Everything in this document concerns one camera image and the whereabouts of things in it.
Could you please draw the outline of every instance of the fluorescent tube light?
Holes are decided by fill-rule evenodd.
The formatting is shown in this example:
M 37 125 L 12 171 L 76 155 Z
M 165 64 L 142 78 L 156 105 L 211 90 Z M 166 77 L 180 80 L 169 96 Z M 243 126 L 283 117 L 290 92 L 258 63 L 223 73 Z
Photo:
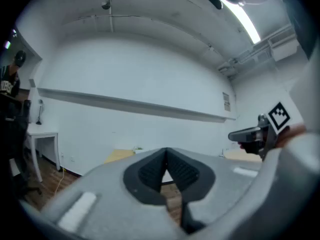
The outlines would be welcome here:
M 5 42 L 4 48 L 9 49 L 11 43 L 9 41 Z
M 254 44 L 260 42 L 260 36 L 244 9 L 242 9 L 238 4 L 230 3 L 227 0 L 221 0 L 221 2 L 238 18 L 245 30 L 248 32 L 252 42 Z

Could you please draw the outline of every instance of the ceiling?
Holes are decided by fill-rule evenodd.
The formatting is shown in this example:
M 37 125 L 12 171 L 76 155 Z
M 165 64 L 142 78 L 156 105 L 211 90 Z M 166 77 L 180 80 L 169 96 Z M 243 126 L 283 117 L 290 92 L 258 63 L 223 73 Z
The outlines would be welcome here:
M 112 0 L 112 14 L 102 9 L 103 1 L 107 0 L 43 0 L 41 10 L 64 37 L 113 28 L 116 33 L 134 33 L 178 46 L 214 69 L 230 66 L 232 59 L 254 49 L 229 9 L 217 10 L 208 0 Z M 289 24 L 280 0 L 243 9 L 261 39 Z

